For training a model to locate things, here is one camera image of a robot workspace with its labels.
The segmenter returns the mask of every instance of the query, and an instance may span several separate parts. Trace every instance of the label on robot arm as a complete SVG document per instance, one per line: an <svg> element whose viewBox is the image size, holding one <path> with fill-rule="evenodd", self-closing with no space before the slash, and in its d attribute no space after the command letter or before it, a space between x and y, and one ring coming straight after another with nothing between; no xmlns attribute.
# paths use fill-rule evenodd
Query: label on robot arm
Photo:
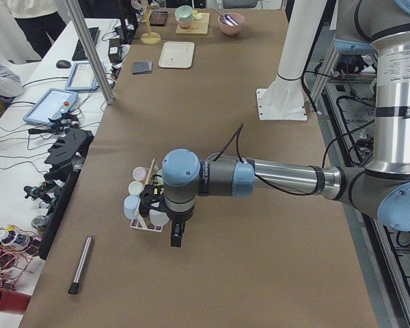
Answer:
<svg viewBox="0 0 410 328"><path fill-rule="evenodd" d="M378 70L379 87L410 82L410 50L380 56Z"/></svg>

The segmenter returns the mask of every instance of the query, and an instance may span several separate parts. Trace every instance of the robotic arm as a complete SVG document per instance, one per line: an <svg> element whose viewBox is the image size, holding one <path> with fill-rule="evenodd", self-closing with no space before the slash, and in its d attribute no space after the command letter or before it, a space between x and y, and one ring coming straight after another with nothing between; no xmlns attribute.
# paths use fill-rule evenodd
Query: robotic arm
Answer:
<svg viewBox="0 0 410 328"><path fill-rule="evenodd" d="M172 220L172 246L180 247L197 195L245 197L254 187L323 195L384 225L410 231L410 0L338 1L336 36L342 52L367 53L372 46L379 54L372 162L365 168L321 169L240 156L201 161L189 150L173 150L163 160L163 190L154 192L153 186L146 186L140 209L144 215L150 208L167 213ZM297 2L295 9L300 8ZM322 4L325 1L305 1L305 6L314 8ZM295 34L294 28L290 24L288 35Z"/></svg>

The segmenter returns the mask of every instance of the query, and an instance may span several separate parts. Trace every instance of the computer mouse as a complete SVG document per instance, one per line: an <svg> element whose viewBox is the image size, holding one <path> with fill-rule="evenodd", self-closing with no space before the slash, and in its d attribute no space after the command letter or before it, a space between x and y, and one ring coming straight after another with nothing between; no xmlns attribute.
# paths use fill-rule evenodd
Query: computer mouse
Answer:
<svg viewBox="0 0 410 328"><path fill-rule="evenodd" d="M68 60L61 59L61 60L57 61L56 67L58 67L58 68L70 68L71 63Z"/></svg>

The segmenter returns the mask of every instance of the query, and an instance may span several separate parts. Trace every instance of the white table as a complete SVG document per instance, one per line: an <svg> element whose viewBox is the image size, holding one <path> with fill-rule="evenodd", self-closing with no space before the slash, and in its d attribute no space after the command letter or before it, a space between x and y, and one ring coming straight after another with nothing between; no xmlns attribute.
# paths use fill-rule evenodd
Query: white table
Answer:
<svg viewBox="0 0 410 328"><path fill-rule="evenodd" d="M113 30L113 27L120 24L117 19L93 19L86 20L88 27L99 27L100 35L97 43L97 52L100 60L106 65L109 65L108 34ZM56 68L56 62L60 59L65 59L70 62L74 48L77 42L77 34L72 23L69 23L62 32L58 40L54 43L50 51L31 75L29 81L47 79L50 77L67 77L70 74L71 68L59 69ZM39 83L33 83L25 87L23 95L15 99L16 101L29 101L36 103L42 95L50 88L64 89L66 85L65 79L48 80ZM78 102L85 100L88 94L79 94ZM79 114L80 126L85 130L91 130L96 134L98 123L101 121L105 110L106 102L101 92L93 93L81 106ZM29 104L12 105L0 119L0 155L1 156L34 156L31 159L6 159L0 158L1 167L9 167L23 161L31 161L39 171L48 171L49 165L44 164L44 160L49 155L46 151L50 145L57 139L57 136L52 136L50 139L44 140L38 135L31 137L29 144L30 149L27 149L27 129L33 127L29 124L23 125L23 116L31 109ZM15 132L9 135L3 129ZM31 201L24 198L24 186L38 186L44 181L43 174L35 170L35 167L30 163L20 164L7 170L0 169L0 227L7 224L16 225L24 230L32 230L31 220L37 215L43 215L47 209L39 209L40 200ZM29 270L32 273L25 273L19 280L16 289L19 292L32 294L36 282L39 278L44 261L36 258L30 264ZM19 325L22 316L14 314L6 314L0 312L0 328L13 328Z"/></svg>

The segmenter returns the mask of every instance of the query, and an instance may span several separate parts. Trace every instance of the spoon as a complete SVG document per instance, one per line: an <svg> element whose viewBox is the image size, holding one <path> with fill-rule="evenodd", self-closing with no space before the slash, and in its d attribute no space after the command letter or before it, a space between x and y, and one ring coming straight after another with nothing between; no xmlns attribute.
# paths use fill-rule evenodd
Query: spoon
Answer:
<svg viewBox="0 0 410 328"><path fill-rule="evenodd" d="M231 15L229 14L222 14L219 10L216 8L213 8L220 16L223 17L222 23L229 25L229 26L237 26L238 23L232 18Z"/></svg>

